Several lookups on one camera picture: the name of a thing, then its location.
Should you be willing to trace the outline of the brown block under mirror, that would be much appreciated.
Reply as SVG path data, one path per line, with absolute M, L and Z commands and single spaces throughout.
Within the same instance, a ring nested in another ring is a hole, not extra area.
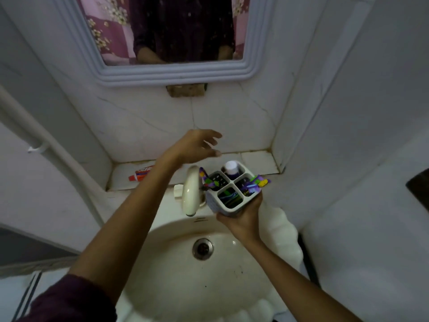
M 203 97 L 207 91 L 208 83 L 169 85 L 166 86 L 167 92 L 172 98 L 181 97 Z

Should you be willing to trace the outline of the red and white toothpaste tube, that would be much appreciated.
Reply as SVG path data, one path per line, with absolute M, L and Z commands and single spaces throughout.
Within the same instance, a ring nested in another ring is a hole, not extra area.
M 141 182 L 151 171 L 152 168 L 153 168 L 153 165 L 140 168 L 136 170 L 133 175 L 129 176 L 128 180 L 130 182 Z

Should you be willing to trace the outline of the white shell-shaped sink basin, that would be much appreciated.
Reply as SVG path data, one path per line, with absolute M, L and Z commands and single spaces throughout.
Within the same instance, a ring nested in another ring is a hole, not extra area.
M 200 238 L 214 245 L 205 261 L 192 255 Z M 117 322 L 272 322 L 288 308 L 207 205 L 188 217 L 168 189 L 116 311 Z

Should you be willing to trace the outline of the dark brown object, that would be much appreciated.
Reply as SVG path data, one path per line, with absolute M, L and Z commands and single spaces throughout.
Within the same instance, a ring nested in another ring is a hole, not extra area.
M 405 185 L 410 193 L 429 212 L 429 168 L 415 175 Z

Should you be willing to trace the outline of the person's right forearm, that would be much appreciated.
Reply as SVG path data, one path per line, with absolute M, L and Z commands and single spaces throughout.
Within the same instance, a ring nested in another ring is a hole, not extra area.
M 260 238 L 238 238 L 261 266 L 297 322 L 362 322 L 282 260 Z

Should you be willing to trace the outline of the white wall pipe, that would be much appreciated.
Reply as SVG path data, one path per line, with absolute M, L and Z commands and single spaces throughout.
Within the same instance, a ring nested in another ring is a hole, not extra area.
M 48 160 L 72 184 L 99 227 L 104 220 L 92 195 L 99 187 L 88 173 L 80 168 L 71 155 L 54 137 L 26 113 L 20 103 L 0 85 L 0 122 L 29 145 L 28 153 L 37 153 Z

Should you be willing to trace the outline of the metal sink drain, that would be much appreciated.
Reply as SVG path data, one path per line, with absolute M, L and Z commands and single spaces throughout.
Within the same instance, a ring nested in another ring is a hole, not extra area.
M 198 239 L 192 247 L 192 255 L 199 261 L 209 259 L 214 252 L 213 243 L 207 238 Z

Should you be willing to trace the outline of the white-framed wall mirror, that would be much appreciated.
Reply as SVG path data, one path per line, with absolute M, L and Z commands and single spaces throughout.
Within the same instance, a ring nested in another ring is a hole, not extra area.
M 276 0 L 250 0 L 244 54 L 241 60 L 166 65 L 107 66 L 90 35 L 76 0 L 50 0 L 95 80 L 105 87 L 168 86 L 243 81 L 262 65 L 265 42 Z

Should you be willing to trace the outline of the purple toothbrush packet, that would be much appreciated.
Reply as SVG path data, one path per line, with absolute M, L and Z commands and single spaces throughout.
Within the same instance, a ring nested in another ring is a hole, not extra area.
M 217 190 L 219 190 L 219 187 L 220 187 L 219 182 L 211 179 L 203 167 L 199 168 L 199 176 L 200 176 L 201 181 L 202 181 L 201 189 L 203 191 L 208 191 L 208 190 L 217 191 Z
M 270 183 L 270 179 L 264 178 L 261 175 L 256 175 L 252 178 L 245 177 L 238 181 L 236 185 L 244 196 L 250 197 L 253 194 L 258 194 L 263 187 Z

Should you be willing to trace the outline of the person's left hand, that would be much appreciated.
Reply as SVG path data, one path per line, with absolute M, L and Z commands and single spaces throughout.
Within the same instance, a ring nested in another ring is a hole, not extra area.
M 184 164 L 196 163 L 200 159 L 201 148 L 212 148 L 218 144 L 222 134 L 212 129 L 191 129 L 173 146 L 169 147 L 157 160 L 156 166 L 176 171 Z

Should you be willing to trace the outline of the person's right hand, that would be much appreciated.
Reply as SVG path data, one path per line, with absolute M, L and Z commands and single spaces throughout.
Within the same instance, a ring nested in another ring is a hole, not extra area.
M 254 243 L 260 243 L 259 228 L 259 208 L 263 201 L 262 192 L 253 200 L 247 203 L 243 209 L 234 217 L 236 223 L 232 227 L 227 227 L 233 236 L 245 247 Z

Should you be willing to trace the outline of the white four-compartment toothbrush holder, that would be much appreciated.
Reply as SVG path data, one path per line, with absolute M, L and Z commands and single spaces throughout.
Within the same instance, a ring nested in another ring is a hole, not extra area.
M 205 191 L 206 203 L 214 213 L 220 212 L 221 214 L 229 217 L 236 216 L 247 203 L 253 200 L 261 192 L 253 194 L 250 197 L 243 195 L 236 185 L 237 182 L 245 177 L 252 178 L 256 175 L 242 163 L 238 161 L 236 162 L 239 165 L 240 176 L 234 180 L 229 179 L 222 171 L 224 165 L 220 170 L 208 174 L 211 179 L 218 181 L 220 184 L 219 190 L 217 191 Z

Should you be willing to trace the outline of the white sink tap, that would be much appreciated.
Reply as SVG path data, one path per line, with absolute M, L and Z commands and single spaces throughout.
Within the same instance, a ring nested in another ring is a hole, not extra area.
M 184 183 L 176 184 L 173 194 L 174 199 L 180 203 L 182 212 L 188 217 L 195 216 L 198 210 L 206 205 L 199 166 L 194 164 L 187 169 Z

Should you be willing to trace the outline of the dark purple sleeve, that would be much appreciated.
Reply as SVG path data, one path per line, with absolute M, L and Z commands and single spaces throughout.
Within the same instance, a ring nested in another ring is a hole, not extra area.
M 97 285 L 66 274 L 33 300 L 16 322 L 116 322 L 115 305 Z

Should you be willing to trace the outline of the person's left forearm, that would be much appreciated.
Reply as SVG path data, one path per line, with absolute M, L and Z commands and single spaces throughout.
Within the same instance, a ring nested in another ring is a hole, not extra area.
M 69 273 L 99 286 L 116 304 L 183 156 L 166 152 L 119 206 Z

